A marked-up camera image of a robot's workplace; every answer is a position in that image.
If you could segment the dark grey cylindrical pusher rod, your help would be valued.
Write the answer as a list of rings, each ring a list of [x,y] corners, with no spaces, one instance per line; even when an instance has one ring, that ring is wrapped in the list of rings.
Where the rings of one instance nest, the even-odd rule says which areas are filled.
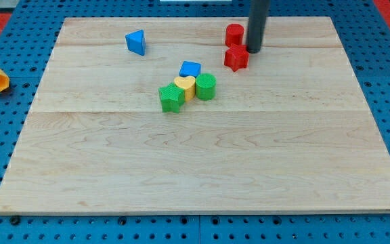
[[[270,0],[251,1],[246,31],[246,50],[250,54],[256,54],[261,50],[269,8]]]

